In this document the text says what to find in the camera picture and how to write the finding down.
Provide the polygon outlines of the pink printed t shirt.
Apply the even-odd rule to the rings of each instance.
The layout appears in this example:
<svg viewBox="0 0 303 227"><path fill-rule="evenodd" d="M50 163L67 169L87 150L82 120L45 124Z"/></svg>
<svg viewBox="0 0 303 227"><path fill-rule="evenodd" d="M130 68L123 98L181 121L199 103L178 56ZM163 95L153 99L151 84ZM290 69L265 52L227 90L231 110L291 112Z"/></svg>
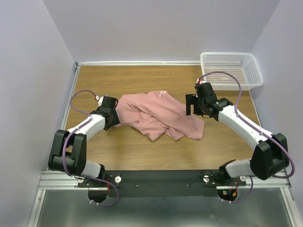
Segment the pink printed t shirt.
<svg viewBox="0 0 303 227"><path fill-rule="evenodd" d="M203 137L204 121L186 115L186 105L167 91L123 95L116 107L121 126L128 125L151 141L162 134L174 141L186 136L193 140Z"/></svg>

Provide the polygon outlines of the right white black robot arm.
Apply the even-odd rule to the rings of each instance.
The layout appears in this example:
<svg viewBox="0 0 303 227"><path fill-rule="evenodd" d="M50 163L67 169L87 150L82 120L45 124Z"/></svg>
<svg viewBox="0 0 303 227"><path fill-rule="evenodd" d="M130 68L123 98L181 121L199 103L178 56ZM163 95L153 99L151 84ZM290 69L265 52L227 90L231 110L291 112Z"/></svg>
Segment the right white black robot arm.
<svg viewBox="0 0 303 227"><path fill-rule="evenodd" d="M289 166L287 139L283 134L272 134L242 115L228 99L218 99L209 82L197 81L195 90L195 94L186 95L186 114L207 115L225 124L253 150L251 158L232 160L220 166L216 180L223 185L240 176L266 180Z"/></svg>

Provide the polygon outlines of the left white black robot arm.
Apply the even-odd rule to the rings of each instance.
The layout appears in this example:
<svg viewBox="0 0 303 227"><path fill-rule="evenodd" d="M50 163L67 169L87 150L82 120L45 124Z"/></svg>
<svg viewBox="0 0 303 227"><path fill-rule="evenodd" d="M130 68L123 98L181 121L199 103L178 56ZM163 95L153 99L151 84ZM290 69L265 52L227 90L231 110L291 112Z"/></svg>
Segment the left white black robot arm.
<svg viewBox="0 0 303 227"><path fill-rule="evenodd" d="M58 130L48 160L48 168L67 175L83 176L95 186L101 186L106 177L102 164L87 160L87 142L99 131L107 131L120 123L116 107L118 99L103 96L98 108L88 114L86 120L66 130Z"/></svg>

